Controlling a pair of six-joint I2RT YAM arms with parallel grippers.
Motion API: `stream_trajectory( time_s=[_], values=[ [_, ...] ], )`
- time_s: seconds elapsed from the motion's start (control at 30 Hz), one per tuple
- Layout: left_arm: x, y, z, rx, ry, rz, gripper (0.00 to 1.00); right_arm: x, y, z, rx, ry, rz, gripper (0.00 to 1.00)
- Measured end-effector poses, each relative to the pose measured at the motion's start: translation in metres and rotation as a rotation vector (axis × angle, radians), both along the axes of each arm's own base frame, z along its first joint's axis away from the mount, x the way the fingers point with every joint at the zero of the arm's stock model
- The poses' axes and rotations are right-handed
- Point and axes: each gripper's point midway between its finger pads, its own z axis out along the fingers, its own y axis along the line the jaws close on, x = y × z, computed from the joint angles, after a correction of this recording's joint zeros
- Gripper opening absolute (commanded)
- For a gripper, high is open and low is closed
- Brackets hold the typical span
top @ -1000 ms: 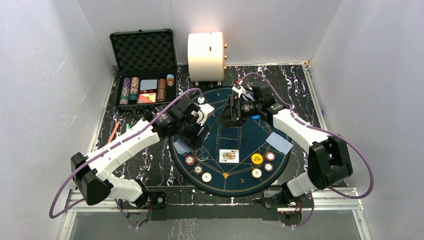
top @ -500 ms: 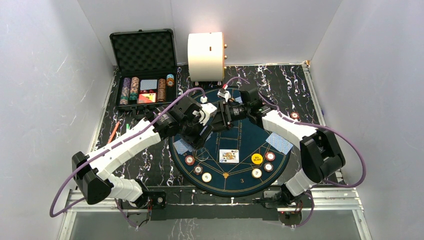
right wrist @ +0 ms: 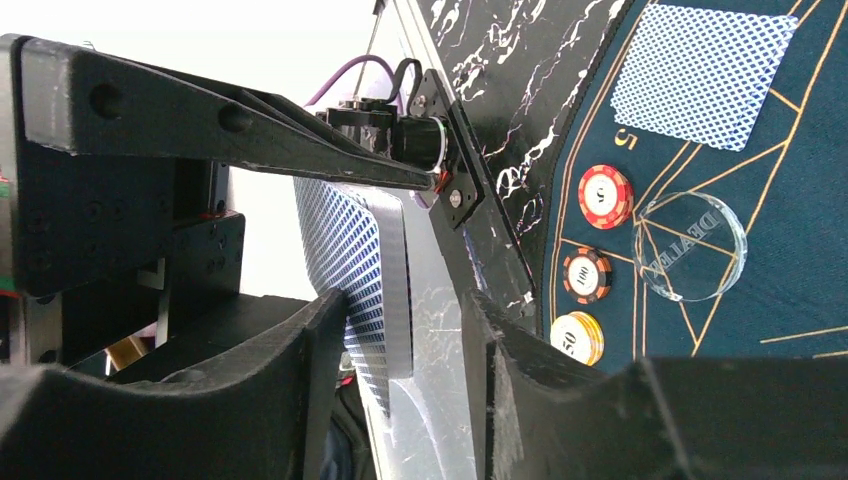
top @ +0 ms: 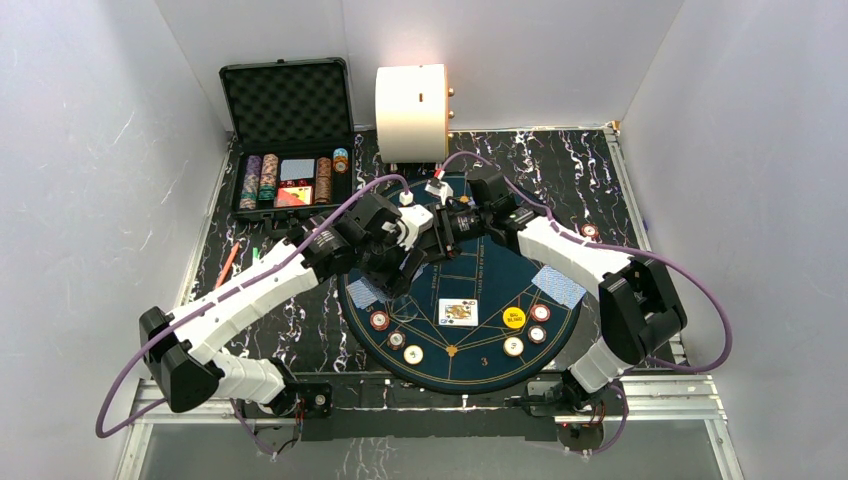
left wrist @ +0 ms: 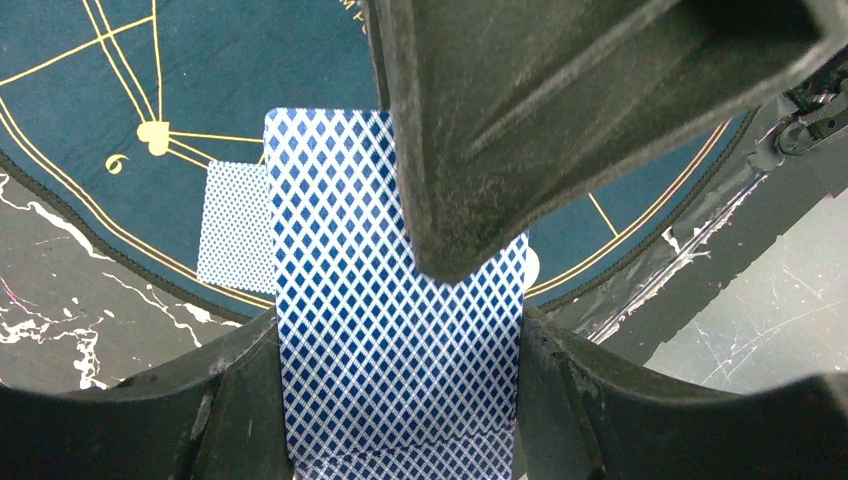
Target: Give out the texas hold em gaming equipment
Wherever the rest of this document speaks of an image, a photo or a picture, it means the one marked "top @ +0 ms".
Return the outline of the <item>dealt card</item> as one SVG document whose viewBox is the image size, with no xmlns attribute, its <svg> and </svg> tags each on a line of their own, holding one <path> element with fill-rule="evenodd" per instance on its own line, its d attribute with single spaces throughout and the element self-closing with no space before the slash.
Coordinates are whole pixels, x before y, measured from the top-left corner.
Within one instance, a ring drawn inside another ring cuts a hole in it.
<svg viewBox="0 0 848 480">
<path fill-rule="evenodd" d="M 574 309 L 581 303 L 586 289 L 557 270 L 540 270 L 531 282 L 556 303 Z"/>
<path fill-rule="evenodd" d="M 384 302 L 383 293 L 365 278 L 348 284 L 345 290 L 357 309 L 367 309 L 375 303 Z"/>
</svg>

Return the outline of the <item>clear dealer button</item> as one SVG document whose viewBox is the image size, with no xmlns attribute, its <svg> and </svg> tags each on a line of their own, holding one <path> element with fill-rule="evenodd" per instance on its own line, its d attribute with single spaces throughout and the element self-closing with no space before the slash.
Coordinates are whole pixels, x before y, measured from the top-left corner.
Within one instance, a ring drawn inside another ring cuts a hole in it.
<svg viewBox="0 0 848 480">
<path fill-rule="evenodd" d="M 409 323 L 419 317 L 419 309 L 413 300 L 398 300 L 391 306 L 392 318 L 399 323 Z"/>
</svg>

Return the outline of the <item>red chips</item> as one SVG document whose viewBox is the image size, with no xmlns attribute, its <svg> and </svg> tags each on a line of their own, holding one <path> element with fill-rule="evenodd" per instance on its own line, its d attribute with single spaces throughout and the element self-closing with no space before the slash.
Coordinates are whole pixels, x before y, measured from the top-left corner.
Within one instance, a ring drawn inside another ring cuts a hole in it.
<svg viewBox="0 0 848 480">
<path fill-rule="evenodd" d="M 535 322 L 544 323 L 550 320 L 551 310 L 548 306 L 538 303 L 530 308 L 529 315 Z"/>
<path fill-rule="evenodd" d="M 369 323 L 375 331 L 384 331 L 390 324 L 390 318 L 384 311 L 375 311 L 370 315 Z"/>
</svg>

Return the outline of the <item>brown chips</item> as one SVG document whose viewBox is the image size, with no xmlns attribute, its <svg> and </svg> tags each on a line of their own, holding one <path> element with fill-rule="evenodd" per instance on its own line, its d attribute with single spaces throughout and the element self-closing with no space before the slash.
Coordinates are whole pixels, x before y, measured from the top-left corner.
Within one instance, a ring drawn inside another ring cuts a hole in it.
<svg viewBox="0 0 848 480">
<path fill-rule="evenodd" d="M 527 337 L 533 344 L 542 344 L 547 339 L 547 332 L 541 325 L 532 325 L 527 330 Z"/>
<path fill-rule="evenodd" d="M 391 332 L 386 338 L 386 345 L 389 349 L 398 351 L 406 344 L 406 335 L 399 330 Z"/>
</svg>

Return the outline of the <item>queen of spades card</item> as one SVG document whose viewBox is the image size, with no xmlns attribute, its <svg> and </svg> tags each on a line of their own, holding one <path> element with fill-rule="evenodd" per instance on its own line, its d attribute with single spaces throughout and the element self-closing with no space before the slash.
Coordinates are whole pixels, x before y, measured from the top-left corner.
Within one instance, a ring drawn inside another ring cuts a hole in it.
<svg viewBox="0 0 848 480">
<path fill-rule="evenodd" d="M 479 325 L 478 301 L 475 299 L 440 299 L 437 320 L 440 326 L 476 327 Z"/>
</svg>

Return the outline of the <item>yellow chips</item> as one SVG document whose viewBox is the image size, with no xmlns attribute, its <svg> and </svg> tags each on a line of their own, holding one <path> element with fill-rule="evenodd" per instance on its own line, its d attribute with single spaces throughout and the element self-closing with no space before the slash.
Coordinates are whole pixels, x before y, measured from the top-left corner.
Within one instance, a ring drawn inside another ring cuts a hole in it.
<svg viewBox="0 0 848 480">
<path fill-rule="evenodd" d="M 403 360 L 409 365 L 418 365 L 424 358 L 424 351 L 419 345 L 409 345 L 403 350 Z"/>
<path fill-rule="evenodd" d="M 503 351 L 511 358 L 520 357 L 524 353 L 524 350 L 525 344 L 519 337 L 511 336 L 506 338 L 503 342 Z"/>
</svg>

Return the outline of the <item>yellow big blind button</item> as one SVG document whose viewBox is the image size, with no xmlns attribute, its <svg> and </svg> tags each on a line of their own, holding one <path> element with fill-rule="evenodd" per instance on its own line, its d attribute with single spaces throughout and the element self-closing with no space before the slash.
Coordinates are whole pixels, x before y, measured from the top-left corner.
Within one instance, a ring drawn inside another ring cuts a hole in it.
<svg viewBox="0 0 848 480">
<path fill-rule="evenodd" d="M 517 330 L 526 325 L 527 317 L 521 308 L 510 306 L 503 311 L 502 321 L 507 328 Z"/>
</svg>

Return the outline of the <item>red poker chip stack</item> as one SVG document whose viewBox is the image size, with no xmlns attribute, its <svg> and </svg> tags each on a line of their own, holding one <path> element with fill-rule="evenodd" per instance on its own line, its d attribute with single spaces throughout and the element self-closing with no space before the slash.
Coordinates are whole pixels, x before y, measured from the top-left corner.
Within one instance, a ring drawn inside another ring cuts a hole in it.
<svg viewBox="0 0 848 480">
<path fill-rule="evenodd" d="M 600 235 L 598 227 L 594 224 L 585 224 L 581 227 L 581 234 L 590 239 L 597 239 Z"/>
</svg>

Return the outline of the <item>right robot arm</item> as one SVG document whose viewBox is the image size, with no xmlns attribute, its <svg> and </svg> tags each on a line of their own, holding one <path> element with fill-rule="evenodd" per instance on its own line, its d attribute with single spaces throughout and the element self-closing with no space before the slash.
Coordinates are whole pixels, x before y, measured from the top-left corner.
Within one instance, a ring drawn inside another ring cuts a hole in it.
<svg viewBox="0 0 848 480">
<path fill-rule="evenodd" d="M 548 207 L 531 200 L 519 205 L 520 191 L 494 170 L 468 173 L 465 180 L 486 235 L 575 281 L 599 303 L 599 338 L 563 371 L 548 403 L 590 413 L 617 379 L 687 325 L 668 266 L 656 255 L 578 238 Z"/>
</svg>

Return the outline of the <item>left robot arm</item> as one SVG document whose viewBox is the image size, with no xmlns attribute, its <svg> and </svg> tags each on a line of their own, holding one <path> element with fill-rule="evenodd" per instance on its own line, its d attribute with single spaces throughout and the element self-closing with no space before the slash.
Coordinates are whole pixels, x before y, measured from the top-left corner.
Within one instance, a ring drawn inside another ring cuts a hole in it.
<svg viewBox="0 0 848 480">
<path fill-rule="evenodd" d="M 200 299 L 170 312 L 150 308 L 139 319 L 143 361 L 165 403 L 184 413 L 229 397 L 275 416 L 293 412 L 299 391 L 279 362 L 227 354 L 225 344 L 278 305 L 368 260 L 398 272 L 433 223 L 422 205 L 398 207 L 366 193 L 299 222 L 256 264 Z"/>
</svg>

